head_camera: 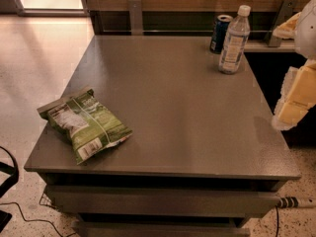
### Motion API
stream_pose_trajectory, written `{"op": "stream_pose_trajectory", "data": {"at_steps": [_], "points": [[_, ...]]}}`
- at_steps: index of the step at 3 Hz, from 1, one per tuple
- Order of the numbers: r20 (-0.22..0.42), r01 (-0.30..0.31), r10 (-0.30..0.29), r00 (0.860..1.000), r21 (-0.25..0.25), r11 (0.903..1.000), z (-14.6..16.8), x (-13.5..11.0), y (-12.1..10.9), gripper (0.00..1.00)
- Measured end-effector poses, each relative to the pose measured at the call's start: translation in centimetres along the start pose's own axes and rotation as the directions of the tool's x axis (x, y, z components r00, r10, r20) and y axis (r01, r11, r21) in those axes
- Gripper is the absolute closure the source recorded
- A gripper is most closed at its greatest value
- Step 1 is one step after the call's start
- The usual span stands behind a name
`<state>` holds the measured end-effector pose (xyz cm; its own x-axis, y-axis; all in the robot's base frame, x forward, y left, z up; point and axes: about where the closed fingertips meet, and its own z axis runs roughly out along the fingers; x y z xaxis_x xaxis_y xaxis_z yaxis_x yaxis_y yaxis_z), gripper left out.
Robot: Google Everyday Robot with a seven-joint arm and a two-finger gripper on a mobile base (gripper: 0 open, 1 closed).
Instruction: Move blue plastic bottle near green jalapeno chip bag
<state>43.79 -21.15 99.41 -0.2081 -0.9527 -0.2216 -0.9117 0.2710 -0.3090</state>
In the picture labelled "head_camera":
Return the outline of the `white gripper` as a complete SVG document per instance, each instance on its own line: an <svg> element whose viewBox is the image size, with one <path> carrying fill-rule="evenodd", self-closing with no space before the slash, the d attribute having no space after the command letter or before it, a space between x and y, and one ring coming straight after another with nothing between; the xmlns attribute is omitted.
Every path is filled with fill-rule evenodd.
<svg viewBox="0 0 316 237"><path fill-rule="evenodd" d="M301 13L277 26L273 36L294 38L295 51L308 58L300 68L288 68L274 110L273 128L290 130L316 105L316 0L310 0Z"/></svg>

